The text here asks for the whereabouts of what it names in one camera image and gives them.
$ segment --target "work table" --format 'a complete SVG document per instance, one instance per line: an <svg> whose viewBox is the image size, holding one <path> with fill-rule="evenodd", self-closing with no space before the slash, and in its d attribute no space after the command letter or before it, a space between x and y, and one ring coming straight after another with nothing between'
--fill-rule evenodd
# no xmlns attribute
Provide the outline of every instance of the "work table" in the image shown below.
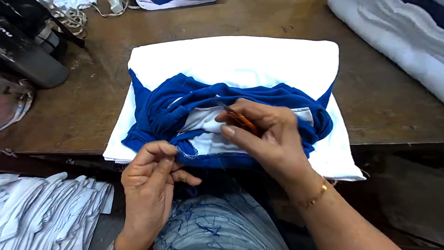
<svg viewBox="0 0 444 250"><path fill-rule="evenodd" d="M101 154L128 92L133 48L228 35L336 42L340 64L333 94L351 144L444 142L444 104L337 19L323 0L218 0L153 12L128 9L116 18L92 8L85 13L87 49L68 47L62 61L70 71L67 81L38 91L24 118L0 132L0 149Z"/></svg>

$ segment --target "white fabric pile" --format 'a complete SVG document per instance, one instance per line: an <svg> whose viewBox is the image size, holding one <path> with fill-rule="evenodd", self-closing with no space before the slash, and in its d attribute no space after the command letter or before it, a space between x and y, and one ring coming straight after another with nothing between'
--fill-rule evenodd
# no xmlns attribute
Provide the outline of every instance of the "white fabric pile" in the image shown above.
<svg viewBox="0 0 444 250"><path fill-rule="evenodd" d="M232 87L295 87L317 100L335 81L339 49L330 41L309 41L254 36L218 36L152 44L133 49L128 67L149 90L183 73L205 84L223 82ZM136 152L121 141L135 123L135 99L128 90L117 124L103 153L106 160L127 163ZM364 180L354 165L349 137L333 95L327 112L333 130L314 144L312 167L322 176L337 180Z"/></svg>
<svg viewBox="0 0 444 250"><path fill-rule="evenodd" d="M168 8L176 8L176 7L183 7L183 6L189 6L189 5L196 5L196 4L205 4L205 3L211 3L215 2L216 0L172 0L171 2L168 2L166 4L155 4L152 1L149 0L136 0L137 4L146 10L158 10L158 9L168 9Z"/></svg>
<svg viewBox="0 0 444 250"><path fill-rule="evenodd" d="M114 187L67 173L48 178L0 174L0 250L86 250Z"/></svg>
<svg viewBox="0 0 444 250"><path fill-rule="evenodd" d="M444 30L425 10L401 0L328 0L328 5L368 44L444 101Z"/></svg>

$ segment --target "scissors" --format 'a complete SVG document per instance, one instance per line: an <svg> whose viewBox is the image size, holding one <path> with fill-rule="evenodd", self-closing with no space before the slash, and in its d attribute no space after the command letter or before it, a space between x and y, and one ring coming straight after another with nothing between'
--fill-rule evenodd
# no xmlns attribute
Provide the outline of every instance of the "scissors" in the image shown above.
<svg viewBox="0 0 444 250"><path fill-rule="evenodd" d="M249 130L253 135L260 137L259 130L245 116L237 113L232 108L228 107L227 105L225 105L223 102L221 102L219 100L216 100L216 103L219 106L223 107L224 110L228 113L228 115L241 125L241 128Z"/></svg>

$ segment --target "wrist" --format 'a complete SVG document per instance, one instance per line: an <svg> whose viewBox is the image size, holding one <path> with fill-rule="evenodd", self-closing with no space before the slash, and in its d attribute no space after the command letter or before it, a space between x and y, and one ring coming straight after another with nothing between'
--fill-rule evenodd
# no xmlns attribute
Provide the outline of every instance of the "wrist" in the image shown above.
<svg viewBox="0 0 444 250"><path fill-rule="evenodd" d="M123 228L114 242L115 250L148 250L153 244L156 235L145 234L137 236Z"/></svg>
<svg viewBox="0 0 444 250"><path fill-rule="evenodd" d="M283 186L288 197L293 202L305 202L319 194L324 178L312 168L302 174L296 181Z"/></svg>

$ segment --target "bracelet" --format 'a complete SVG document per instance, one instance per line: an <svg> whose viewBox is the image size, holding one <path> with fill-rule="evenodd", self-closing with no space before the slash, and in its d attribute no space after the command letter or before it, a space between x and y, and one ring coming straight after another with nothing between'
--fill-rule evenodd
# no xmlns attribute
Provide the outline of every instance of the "bracelet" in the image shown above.
<svg viewBox="0 0 444 250"><path fill-rule="evenodd" d="M308 208L309 206L314 206L316 204L316 202L318 200L320 200L322 198L322 195L327 191L328 186L327 186L327 180L322 177L322 179L324 180L324 184L322 184L321 186L321 191L319 192L319 194L317 194L315 197L305 201L305 202L297 202L297 205L303 208Z"/></svg>

